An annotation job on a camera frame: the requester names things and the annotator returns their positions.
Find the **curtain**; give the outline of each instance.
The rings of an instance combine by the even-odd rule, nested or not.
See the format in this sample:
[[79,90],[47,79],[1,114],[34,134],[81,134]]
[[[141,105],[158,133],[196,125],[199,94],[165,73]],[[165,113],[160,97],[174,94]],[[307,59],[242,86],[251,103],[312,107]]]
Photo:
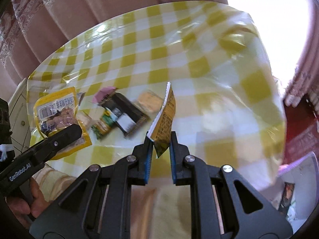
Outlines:
[[[11,0],[0,18],[0,97],[92,26],[139,8],[186,0]],[[227,4],[227,0],[208,0]]]
[[319,7],[315,0],[308,0],[308,4],[311,11],[308,37],[296,64],[295,75],[286,88],[285,104],[296,107],[308,93],[319,113]]

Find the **yellow snack package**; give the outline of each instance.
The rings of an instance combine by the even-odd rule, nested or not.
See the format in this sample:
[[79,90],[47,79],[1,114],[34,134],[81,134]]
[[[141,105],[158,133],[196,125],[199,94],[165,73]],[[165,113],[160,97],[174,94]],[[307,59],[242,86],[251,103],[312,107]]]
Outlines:
[[69,156],[92,145],[85,126],[76,118],[77,112],[78,99],[74,87],[48,94],[39,98],[35,103],[33,107],[34,120],[43,138],[52,136],[72,124],[78,124],[82,129],[81,138],[60,150],[51,160]]

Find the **red floor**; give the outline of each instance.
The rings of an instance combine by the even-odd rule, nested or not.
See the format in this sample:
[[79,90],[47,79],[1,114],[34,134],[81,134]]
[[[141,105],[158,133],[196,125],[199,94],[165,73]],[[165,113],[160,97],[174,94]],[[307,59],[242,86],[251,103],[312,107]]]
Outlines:
[[295,108],[286,107],[287,138],[283,164],[289,164],[310,151],[319,158],[318,120],[313,106],[304,97]]

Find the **tablecloth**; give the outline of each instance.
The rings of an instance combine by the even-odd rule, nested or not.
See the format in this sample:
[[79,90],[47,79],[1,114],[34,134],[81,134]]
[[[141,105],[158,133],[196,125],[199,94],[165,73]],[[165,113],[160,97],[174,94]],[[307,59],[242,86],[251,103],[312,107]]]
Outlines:
[[[286,122],[266,51],[249,14],[208,1],[114,17],[50,55],[28,78],[31,145],[41,139],[33,119],[41,96],[75,86],[85,92],[80,110],[90,113],[102,87],[118,87],[134,101],[146,89],[164,97],[167,81],[176,99],[172,129],[191,154],[232,165],[257,189],[275,179]],[[143,142],[150,125],[129,139],[117,129],[98,141],[90,131],[92,146],[48,163],[75,176],[91,164],[113,164]],[[166,152],[153,159],[151,180],[172,183],[170,175]]]

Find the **silver bolt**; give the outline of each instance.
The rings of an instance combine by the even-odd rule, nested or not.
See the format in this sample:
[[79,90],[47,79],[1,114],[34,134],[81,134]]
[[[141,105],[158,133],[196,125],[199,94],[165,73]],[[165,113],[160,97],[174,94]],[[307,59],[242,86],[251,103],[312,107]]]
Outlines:
[[128,162],[134,162],[136,160],[136,156],[130,155],[126,159],[127,159]]
[[224,172],[232,172],[232,167],[228,164],[223,166],[223,171]]
[[195,156],[191,156],[191,155],[185,156],[185,160],[186,162],[194,162]]
[[89,170],[90,170],[91,172],[96,172],[98,169],[99,169],[99,165],[97,165],[97,164],[92,164],[92,165],[89,167]]

